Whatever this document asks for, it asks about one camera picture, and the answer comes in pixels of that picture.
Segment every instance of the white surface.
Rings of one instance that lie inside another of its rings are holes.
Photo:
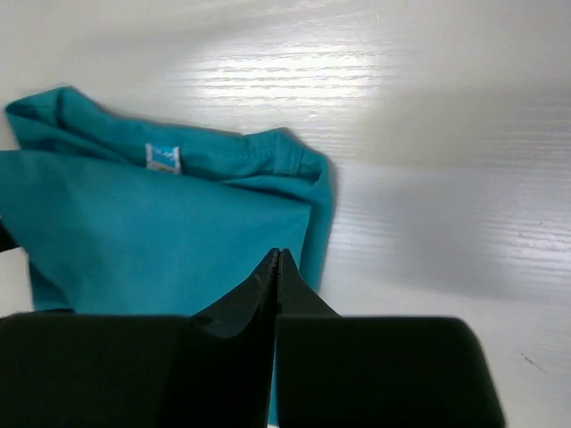
[[[4,0],[0,101],[72,84],[137,116],[290,127],[337,166],[322,296],[464,318],[510,426],[565,427],[570,24],[566,0]],[[29,308],[12,251],[0,312]]]

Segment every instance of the white table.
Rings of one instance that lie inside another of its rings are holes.
[[[571,425],[571,4],[4,0],[0,102],[290,127],[337,166],[321,289],[480,337],[511,427]],[[0,145],[15,143],[2,122]],[[30,309],[0,257],[0,314]]]

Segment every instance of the dark mark on surface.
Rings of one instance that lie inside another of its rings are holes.
[[[545,370],[543,370],[541,367],[539,367],[538,365],[536,365],[531,359],[529,359],[528,357],[526,357],[523,353],[521,353],[521,356],[523,358],[525,358],[525,361],[527,361],[529,364],[531,364],[532,366],[538,368],[539,370],[541,370],[542,372],[544,372],[545,374],[547,374],[547,372]]]

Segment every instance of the teal fabric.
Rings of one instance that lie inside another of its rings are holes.
[[[22,150],[0,152],[0,216],[29,255],[36,309],[192,315],[272,247],[318,286],[327,161],[286,132],[120,118],[69,87],[5,111]],[[146,144],[179,147],[182,175],[146,169]]]

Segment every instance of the clothing label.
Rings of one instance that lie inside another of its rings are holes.
[[[180,148],[167,145],[146,145],[146,168],[180,174]]]

